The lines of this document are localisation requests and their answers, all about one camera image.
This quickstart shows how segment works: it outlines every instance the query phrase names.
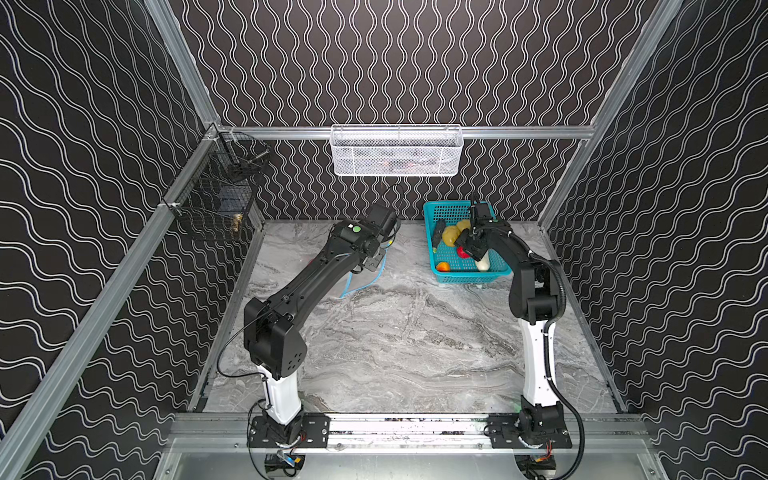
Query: yellow fruit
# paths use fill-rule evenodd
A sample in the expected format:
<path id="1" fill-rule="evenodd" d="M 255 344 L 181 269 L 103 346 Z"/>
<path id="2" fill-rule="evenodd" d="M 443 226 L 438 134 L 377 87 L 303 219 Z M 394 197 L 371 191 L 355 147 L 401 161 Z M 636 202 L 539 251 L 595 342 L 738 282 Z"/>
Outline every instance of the yellow fruit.
<path id="1" fill-rule="evenodd" d="M 442 241 L 445 243 L 445 245 L 448 245 L 449 247 L 453 247 L 453 243 L 458 238 L 458 235 L 461 232 L 458 231 L 458 227 L 456 225 L 451 225 L 450 227 L 446 227 L 445 230 L 442 231 Z"/>
<path id="2" fill-rule="evenodd" d="M 472 226 L 471 223 L 469 223 L 469 220 L 462 220 L 456 224 L 458 231 L 463 232 L 464 230 L 467 230 L 469 227 Z"/>

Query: wavy line wallpaper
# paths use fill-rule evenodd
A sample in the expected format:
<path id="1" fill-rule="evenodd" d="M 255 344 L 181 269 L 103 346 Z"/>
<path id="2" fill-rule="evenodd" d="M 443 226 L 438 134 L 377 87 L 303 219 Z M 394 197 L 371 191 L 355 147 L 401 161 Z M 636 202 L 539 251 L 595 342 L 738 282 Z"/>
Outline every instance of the wavy line wallpaper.
<path id="1" fill-rule="evenodd" d="M 0 0 L 0 438 L 204 128 L 139 0 Z"/>
<path id="2" fill-rule="evenodd" d="M 768 2 L 688 0 L 550 235 L 673 480 L 768 478 Z"/>
<path id="3" fill-rule="evenodd" d="M 270 219 L 363 217 L 377 200 L 401 218 L 423 219 L 428 200 L 476 192 L 509 220 L 537 220 L 578 145 L 576 140 L 466 141 L 458 175 L 338 177 L 327 141 L 278 141 L 256 202 Z"/>
<path id="4" fill-rule="evenodd" d="M 241 241 L 166 234 L 23 478 L 152 478 L 240 274 Z"/>
<path id="5" fill-rule="evenodd" d="M 655 0 L 170 0 L 222 122 L 589 124 Z"/>

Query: marble tabletop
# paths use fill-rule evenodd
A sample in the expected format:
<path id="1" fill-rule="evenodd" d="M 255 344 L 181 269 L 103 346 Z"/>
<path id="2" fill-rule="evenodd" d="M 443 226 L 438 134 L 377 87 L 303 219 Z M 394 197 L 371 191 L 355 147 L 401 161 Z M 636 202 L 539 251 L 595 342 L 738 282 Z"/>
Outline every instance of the marble tabletop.
<path id="1" fill-rule="evenodd" d="M 546 249 L 532 223 L 514 224 L 531 248 Z M 317 255 L 328 223 L 269 223 L 243 299 L 282 288 Z M 373 280 L 365 271 L 350 289 Z M 301 333 L 309 348 L 299 370 L 308 411 L 517 412 L 524 383 L 522 336 L 509 311 L 511 277 L 478 288 L 443 285 L 429 266 L 423 224 L 404 224 L 372 286 L 343 299 L 342 278 Z M 243 313 L 234 331 L 243 325 Z M 615 413 L 611 394 L 571 306 L 557 323 L 556 380 L 583 413 Z M 225 372 L 253 370 L 241 337 L 222 356 Z M 263 397 L 257 376 L 214 375 L 205 412 L 245 412 Z"/>

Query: metal frame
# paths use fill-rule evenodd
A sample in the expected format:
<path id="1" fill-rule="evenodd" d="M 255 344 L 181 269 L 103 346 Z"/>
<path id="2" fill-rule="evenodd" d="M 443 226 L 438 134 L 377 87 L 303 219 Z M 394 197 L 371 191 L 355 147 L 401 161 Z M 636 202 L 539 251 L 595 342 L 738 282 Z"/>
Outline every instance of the metal frame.
<path id="1" fill-rule="evenodd" d="M 547 249 L 549 258 L 560 262 L 560 259 L 558 259 L 558 253 L 554 250 L 552 241 L 549 240 L 547 230 L 542 227 L 540 227 L 540 230 L 541 240 L 544 242 L 544 246 Z M 582 333 L 584 334 L 584 338 L 587 340 L 587 344 L 589 344 L 589 350 L 592 351 L 594 362 L 598 365 L 600 373 L 603 374 L 603 378 L 605 378 L 605 381 L 608 384 L 608 388 L 611 389 L 611 395 L 614 397 L 614 400 L 617 403 L 617 409 L 619 412 L 626 412 L 627 404 L 624 402 L 624 398 L 619 393 L 618 387 L 616 387 L 616 382 L 614 377 L 611 375 L 611 371 L 608 369 L 608 365 L 605 364 L 605 359 L 600 353 L 598 341 L 595 340 L 594 335 L 592 335 L 592 331 L 589 328 L 587 318 L 584 316 L 584 312 L 581 310 L 581 304 L 579 303 L 578 298 L 576 298 L 576 294 L 574 293 L 573 288 L 571 288 L 571 282 L 568 281 L 568 278 L 565 279 L 565 296 L 568 298 L 568 303 L 571 304 L 571 308 L 573 308 L 574 313 L 576 314 L 576 318 L 578 319 L 578 323 L 581 327 Z"/>
<path id="2" fill-rule="evenodd" d="M 260 140 L 329 140 L 331 127 L 221 127 Z M 463 127 L 469 140 L 504 140 L 526 138 L 592 138 L 594 128 L 587 127 Z"/>
<path id="3" fill-rule="evenodd" d="M 184 201 L 178 196 L 213 145 L 212 133 L 215 133 L 213 128 L 209 129 L 176 177 L 164 197 L 168 203 Z M 165 203 L 157 205 L 29 402 L 12 423 L 0 444 L 0 478 L 3 480 L 16 480 L 24 473 L 174 218 Z"/>
<path id="4" fill-rule="evenodd" d="M 252 207 L 251 214 L 249 214 L 249 218 L 251 218 L 252 222 L 253 217 L 255 216 L 253 209 L 256 209 L 256 207 Z M 216 339 L 210 346 L 210 349 L 208 350 L 208 358 L 205 361 L 205 366 L 200 371 L 200 377 L 197 379 L 197 387 L 195 387 L 192 399 L 187 406 L 188 412 L 192 412 L 196 409 L 197 404 L 200 401 L 200 397 L 202 396 L 203 388 L 205 387 L 209 377 L 213 374 L 219 352 L 223 348 L 224 343 L 229 339 L 230 332 L 232 331 L 232 325 L 235 323 L 237 314 L 240 312 L 243 296 L 245 295 L 245 290 L 248 287 L 248 281 L 250 280 L 250 273 L 253 271 L 253 268 L 256 265 L 256 259 L 259 256 L 261 244 L 264 240 L 263 223 L 253 222 L 253 224 L 257 226 L 256 231 L 254 232 L 253 239 L 251 239 L 250 245 L 248 246 L 248 253 L 245 256 L 245 260 L 243 260 L 243 267 L 240 269 L 240 275 L 237 276 L 237 282 L 235 282 L 232 295 L 227 302 L 227 309 L 224 310 L 224 315 L 221 319 L 221 324 L 219 325 Z"/>
<path id="5" fill-rule="evenodd" d="M 640 73 L 642 73 L 648 60 L 650 60 L 650 56 L 656 51 L 659 41 L 664 36 L 664 32 L 667 31 L 682 4 L 683 0 L 659 0 L 656 4 L 654 11 L 645 22 L 632 51 L 624 65 L 622 65 L 621 71 L 619 71 L 616 80 L 611 85 L 611 89 L 605 95 L 603 104 L 592 121 L 594 134 L 589 141 L 582 141 L 579 144 L 554 193 L 541 212 L 539 224 L 543 228 L 549 229 L 552 225 L 560 207 L 565 203 L 568 194 L 581 175 L 581 171 L 586 167 L 595 148 L 597 148 L 603 136 L 605 136 L 605 132 L 613 124 L 616 115 L 618 115 L 621 109 L 621 105 L 624 104 L 632 87 L 637 83 Z"/>
<path id="6" fill-rule="evenodd" d="M 181 26 L 168 0 L 144 0 L 144 4 L 163 38 L 171 59 L 176 64 L 181 82 L 190 95 L 197 116 L 205 125 L 219 125 L 219 114 L 214 108 L 210 92 L 203 83 L 203 77 L 200 76 L 200 70 L 184 39 L 184 34 L 181 33 Z"/>
<path id="7" fill-rule="evenodd" d="M 296 448 L 297 454 L 541 454 L 544 449 L 494 449 L 483 434 L 488 414 L 461 413 L 329 413 L 331 418 L 326 449 Z M 635 453 L 646 455 L 654 447 L 639 415 L 583 415 L 586 453 Z M 248 453 L 246 413 L 185 413 L 176 415 L 164 455 L 184 453 Z M 572 415 L 565 423 L 572 432 L 578 427 Z M 576 452 L 573 448 L 559 452 Z M 274 449 L 252 448 L 254 453 Z"/>

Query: red fruit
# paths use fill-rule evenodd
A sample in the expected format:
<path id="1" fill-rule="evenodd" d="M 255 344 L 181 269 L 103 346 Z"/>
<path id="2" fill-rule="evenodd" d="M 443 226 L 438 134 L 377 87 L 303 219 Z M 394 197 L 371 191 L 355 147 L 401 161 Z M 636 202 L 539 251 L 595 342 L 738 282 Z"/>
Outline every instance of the red fruit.
<path id="1" fill-rule="evenodd" d="M 456 249 L 456 254 L 458 254 L 461 258 L 469 258 L 469 253 L 466 253 L 464 251 L 464 247 L 459 247 Z"/>

